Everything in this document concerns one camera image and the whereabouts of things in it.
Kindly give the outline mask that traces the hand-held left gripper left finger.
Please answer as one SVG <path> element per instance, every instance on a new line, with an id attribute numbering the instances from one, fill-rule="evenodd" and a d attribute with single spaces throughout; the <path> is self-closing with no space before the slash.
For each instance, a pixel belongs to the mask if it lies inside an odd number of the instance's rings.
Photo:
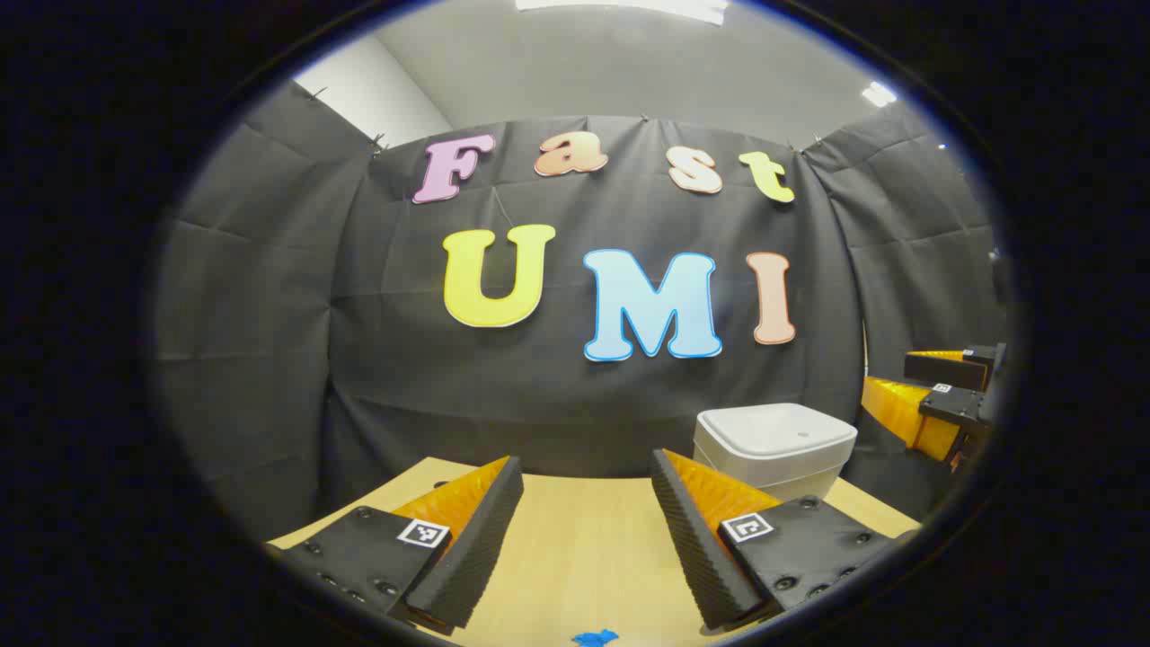
<path id="1" fill-rule="evenodd" d="M 285 549 L 266 549 L 366 618 L 451 634 L 471 621 L 522 494 L 520 459 L 497 459 L 394 510 L 356 504 Z"/>

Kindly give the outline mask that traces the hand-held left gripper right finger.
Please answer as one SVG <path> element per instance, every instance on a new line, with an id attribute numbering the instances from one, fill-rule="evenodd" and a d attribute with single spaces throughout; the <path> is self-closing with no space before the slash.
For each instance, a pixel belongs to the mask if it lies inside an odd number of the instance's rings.
<path id="1" fill-rule="evenodd" d="M 650 483 L 707 629 L 789 613 L 915 536 L 885 533 L 806 494 L 781 500 L 658 448 Z"/>

